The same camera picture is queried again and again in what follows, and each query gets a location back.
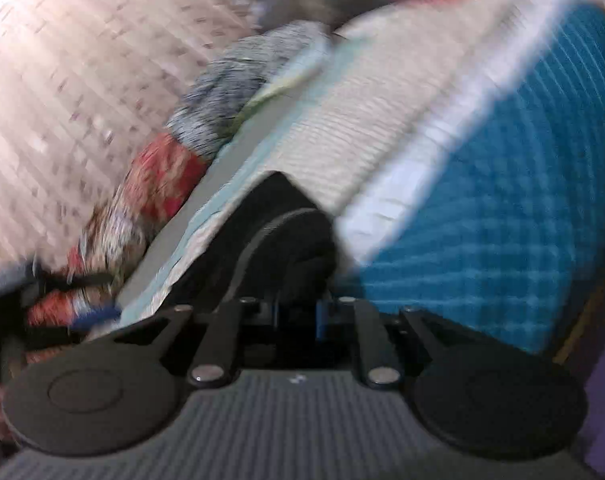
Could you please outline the patterned bed sheet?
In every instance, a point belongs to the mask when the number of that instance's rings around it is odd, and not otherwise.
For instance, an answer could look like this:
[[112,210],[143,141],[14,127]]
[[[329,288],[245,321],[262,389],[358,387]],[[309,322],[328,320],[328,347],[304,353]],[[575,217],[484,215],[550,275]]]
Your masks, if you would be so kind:
[[247,157],[252,120],[121,294],[154,314],[281,172],[334,224],[337,290],[541,353],[605,252],[605,0],[409,0],[356,18]]

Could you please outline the red floral patchwork quilt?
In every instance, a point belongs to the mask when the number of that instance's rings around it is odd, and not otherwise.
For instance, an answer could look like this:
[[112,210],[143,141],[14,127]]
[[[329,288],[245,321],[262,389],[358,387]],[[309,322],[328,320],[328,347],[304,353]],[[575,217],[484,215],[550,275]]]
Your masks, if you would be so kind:
[[293,21],[237,40],[210,62],[164,130],[133,158],[112,197],[95,206],[56,273],[65,282],[105,274],[108,282],[47,292],[28,309],[28,327],[70,327],[106,308],[240,125],[299,81],[287,73],[296,59],[322,56],[330,45],[327,25]]

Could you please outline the black pants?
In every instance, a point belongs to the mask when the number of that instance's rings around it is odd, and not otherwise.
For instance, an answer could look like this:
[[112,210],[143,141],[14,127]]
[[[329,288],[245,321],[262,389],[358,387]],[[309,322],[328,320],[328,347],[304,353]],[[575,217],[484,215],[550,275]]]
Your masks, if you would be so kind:
[[316,302],[337,266],[333,221],[275,171],[240,201],[171,286],[164,305],[200,311],[252,297],[283,304]]

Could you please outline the beige leaf print curtain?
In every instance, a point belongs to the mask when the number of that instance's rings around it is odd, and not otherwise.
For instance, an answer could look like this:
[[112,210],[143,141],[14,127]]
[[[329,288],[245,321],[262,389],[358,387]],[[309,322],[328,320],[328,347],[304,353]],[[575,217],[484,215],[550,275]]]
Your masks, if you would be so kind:
[[0,0],[0,263],[63,260],[246,0]]

